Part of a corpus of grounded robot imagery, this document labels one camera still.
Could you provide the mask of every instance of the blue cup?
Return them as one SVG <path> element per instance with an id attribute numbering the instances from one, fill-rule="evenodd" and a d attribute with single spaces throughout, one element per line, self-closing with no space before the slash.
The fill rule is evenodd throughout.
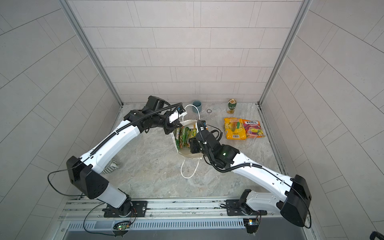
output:
<path id="1" fill-rule="evenodd" d="M 192 103 L 195 107 L 197 107 L 197 109 L 199 110 L 199 112 L 201 113 L 201 102 L 200 101 L 194 101 L 193 103 Z M 197 109 L 196 108 L 192 108 L 192 111 L 194 112 L 194 113 L 197 113 Z"/>

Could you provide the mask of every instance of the metal corner post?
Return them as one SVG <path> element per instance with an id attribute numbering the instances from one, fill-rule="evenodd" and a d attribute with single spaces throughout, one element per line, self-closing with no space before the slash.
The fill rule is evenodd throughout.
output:
<path id="1" fill-rule="evenodd" d="M 260 98 L 260 101 L 259 101 L 260 107 L 262 107 L 262 105 L 265 101 L 265 98 L 268 94 L 268 91 L 269 91 L 269 89 L 271 89 L 272 83 L 276 78 L 277 72 L 279 71 L 279 69 L 283 63 L 283 60 L 284 60 L 285 56 L 287 55 L 289 48 L 292 45 L 292 42 L 293 42 L 293 40 L 294 40 L 294 38 L 295 38 L 299 28 L 300 28 L 300 24 L 304 20 L 304 17 L 305 17 L 305 15 L 306 15 L 306 13 L 307 13 L 310 5 L 311 5 L 311 2 L 312 2 L 312 0 L 303 0 L 301 5 L 300 5 L 300 8 L 297 12 L 295 20 L 293 21 L 292 27 L 288 33 L 287 38 L 285 39 L 283 48 L 281 49 L 279 57 L 277 58 L 277 61 L 273 67 L 271 76 L 269 77 L 268 82 L 267 82 L 265 89 L 263 91 L 263 94 Z"/>
<path id="2" fill-rule="evenodd" d="M 104 67 L 102 66 L 99 58 L 97 57 L 95 51 L 93 50 L 93 48 L 92 48 L 89 40 L 87 39 L 82 27 L 80 26 L 75 15 L 73 14 L 71 7 L 68 5 L 67 0 L 58 0 L 58 2 L 59 2 L 59 5 L 61 6 L 61 9 L 63 10 L 65 16 L 67 17 L 68 21 L 70 22 L 72 28 L 74 29 L 76 35 L 78 36 L 82 45 L 84 46 L 85 50 L 87 51 L 89 57 L 91 58 L 94 65 L 96 66 L 97 71 L 100 73 L 100 76 L 104 79 L 108 88 L 112 91 L 112 94 L 115 96 L 116 100 L 118 101 L 118 103 L 121 107 L 123 102 L 122 102 L 119 94 L 116 92 L 116 89 L 114 88 L 111 80 L 109 79 L 107 73 L 105 72 Z"/>

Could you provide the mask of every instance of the fox's candy bag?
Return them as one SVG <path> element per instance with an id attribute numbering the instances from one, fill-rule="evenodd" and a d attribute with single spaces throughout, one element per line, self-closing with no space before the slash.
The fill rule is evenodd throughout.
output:
<path id="1" fill-rule="evenodd" d="M 243 119 L 247 138 L 265 137 L 259 121 L 250 121 Z"/>
<path id="2" fill-rule="evenodd" d="M 224 118 L 224 129 L 227 139 L 247 139 L 241 118 Z"/>

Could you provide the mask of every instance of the robotic arm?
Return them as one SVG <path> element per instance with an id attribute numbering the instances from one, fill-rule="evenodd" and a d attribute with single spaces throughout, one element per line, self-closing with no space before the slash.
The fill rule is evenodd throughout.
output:
<path id="1" fill-rule="evenodd" d="M 185 114 L 182 103 L 170 105 L 165 100 L 149 96 L 142 110 L 130 111 L 117 128 L 96 147 L 80 158 L 72 156 L 67 160 L 71 183 L 88 198 L 107 203 L 108 206 L 103 211 L 113 212 L 116 216 L 127 216 L 132 209 L 131 198 L 110 184 L 100 173 L 112 157 L 140 133 L 148 132 L 153 127 L 162 127 L 165 134 L 169 134 L 182 126 L 178 118 Z M 221 145 L 203 126 L 203 122 L 198 121 L 197 136 L 189 139 L 191 153 L 203 153 L 219 172 L 233 171 L 260 184 L 274 194 L 274 199 L 262 204 L 263 210 L 280 210 L 289 222 L 303 227 L 311 202 L 305 179 L 299 175 L 294 178 L 281 175 L 251 160 L 238 149 Z M 244 214 L 250 215 L 260 209 L 260 202 L 256 209 L 256 198 L 254 191 L 246 190 L 243 193 L 239 208 Z"/>

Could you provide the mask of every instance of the beverage can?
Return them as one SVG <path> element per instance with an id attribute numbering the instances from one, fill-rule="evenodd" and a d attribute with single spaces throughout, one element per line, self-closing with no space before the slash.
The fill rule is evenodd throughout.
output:
<path id="1" fill-rule="evenodd" d="M 236 100 L 230 99 L 228 101 L 227 113 L 233 114 L 235 112 L 236 104 L 237 104 Z"/>

